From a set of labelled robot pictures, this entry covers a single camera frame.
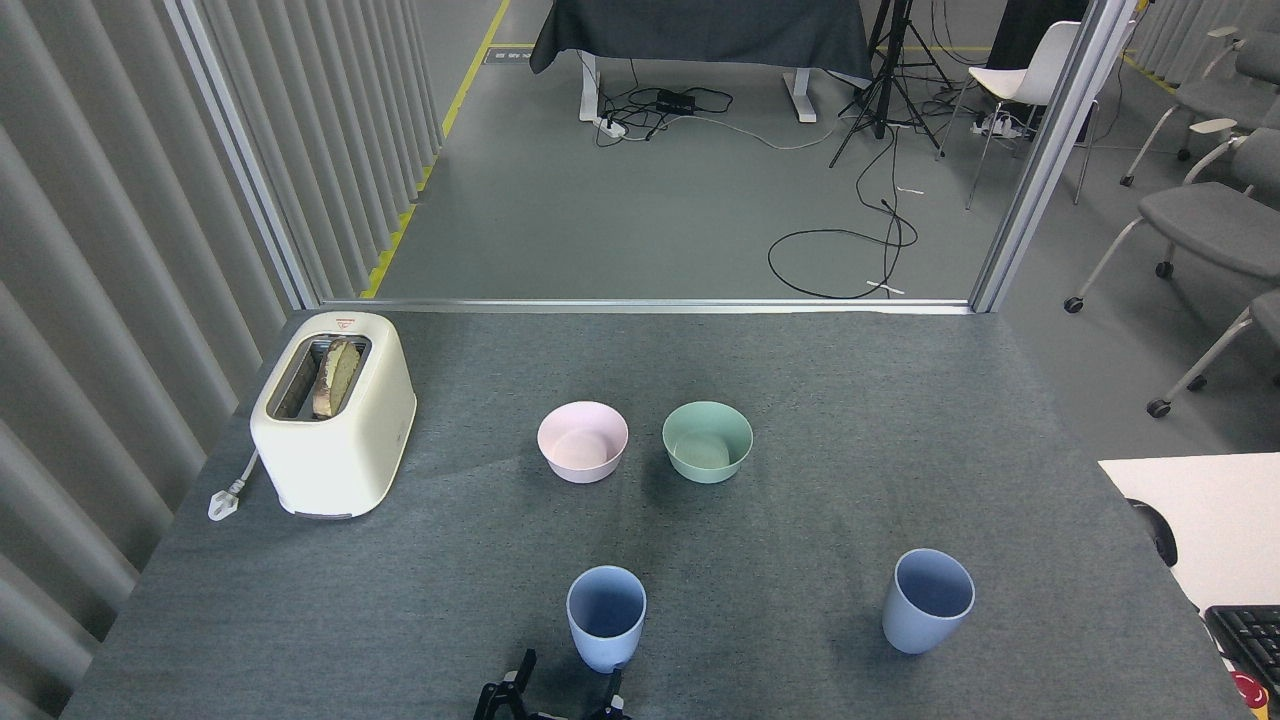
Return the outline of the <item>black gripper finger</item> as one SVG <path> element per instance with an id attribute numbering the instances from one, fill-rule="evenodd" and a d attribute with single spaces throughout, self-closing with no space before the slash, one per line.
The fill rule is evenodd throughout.
<path id="1" fill-rule="evenodd" d="M 609 675 L 605 697 L 599 706 L 588 714 L 589 720 L 630 720 L 625 712 L 625 700 L 620 693 L 623 667 L 614 667 Z"/>
<path id="2" fill-rule="evenodd" d="M 477 698 L 474 711 L 475 720 L 495 719 L 499 708 L 508 708 L 512 719 L 532 719 L 524 701 L 524 692 L 532 676 L 538 655 L 534 648 L 526 648 L 520 665 L 507 673 L 497 683 L 486 683 Z"/>

